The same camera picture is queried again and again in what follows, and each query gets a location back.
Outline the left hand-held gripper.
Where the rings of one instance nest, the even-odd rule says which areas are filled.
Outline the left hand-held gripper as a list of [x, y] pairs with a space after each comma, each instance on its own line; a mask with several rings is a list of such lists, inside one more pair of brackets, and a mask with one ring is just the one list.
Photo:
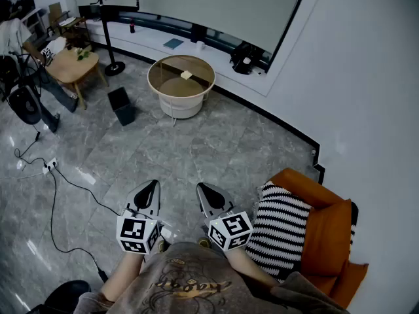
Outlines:
[[160, 182], [156, 179], [141, 183], [127, 196], [134, 206], [123, 209], [117, 217], [116, 239], [126, 253], [150, 254], [160, 237]]

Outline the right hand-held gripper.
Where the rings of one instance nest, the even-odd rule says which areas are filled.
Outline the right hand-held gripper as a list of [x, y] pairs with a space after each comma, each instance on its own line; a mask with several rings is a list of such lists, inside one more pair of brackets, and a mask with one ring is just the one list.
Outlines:
[[222, 251], [247, 245], [253, 226], [247, 213], [233, 206], [231, 195], [210, 183], [198, 183], [196, 194], [205, 215], [204, 232]]

